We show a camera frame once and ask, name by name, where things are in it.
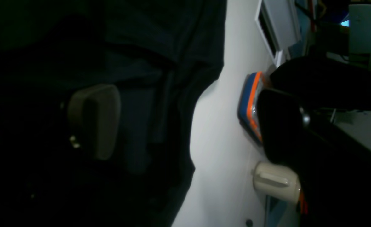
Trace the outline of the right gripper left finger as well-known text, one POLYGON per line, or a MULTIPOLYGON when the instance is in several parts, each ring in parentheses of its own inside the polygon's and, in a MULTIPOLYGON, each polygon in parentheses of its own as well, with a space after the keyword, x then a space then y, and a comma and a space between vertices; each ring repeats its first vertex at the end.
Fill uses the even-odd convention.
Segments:
POLYGON ((77 90, 66 108, 69 142, 89 158, 108 160, 114 153, 121 116, 121 96, 113 84, 77 90))

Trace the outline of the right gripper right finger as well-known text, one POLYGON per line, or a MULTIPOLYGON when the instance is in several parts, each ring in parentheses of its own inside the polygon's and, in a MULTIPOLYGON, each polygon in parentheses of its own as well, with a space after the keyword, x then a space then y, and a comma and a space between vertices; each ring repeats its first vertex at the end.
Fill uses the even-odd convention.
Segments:
POLYGON ((287 93, 263 90, 257 110, 267 158, 299 177, 305 227, 371 227, 371 150, 287 93))

